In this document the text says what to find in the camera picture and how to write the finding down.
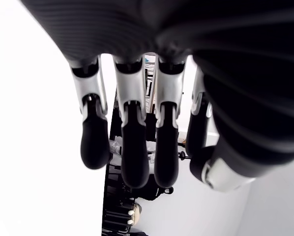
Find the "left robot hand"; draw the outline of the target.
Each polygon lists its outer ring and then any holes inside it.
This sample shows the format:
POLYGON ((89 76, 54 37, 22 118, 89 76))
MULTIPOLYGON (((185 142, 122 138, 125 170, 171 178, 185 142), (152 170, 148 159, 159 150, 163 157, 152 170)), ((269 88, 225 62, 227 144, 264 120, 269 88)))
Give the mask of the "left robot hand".
POLYGON ((122 121, 121 174, 143 187, 144 54, 155 53, 157 184, 177 179, 176 120, 186 59, 197 74, 186 151, 192 174, 235 189, 294 161, 294 0, 25 0, 71 68, 83 115, 81 158, 109 162, 101 55, 113 56, 122 121))

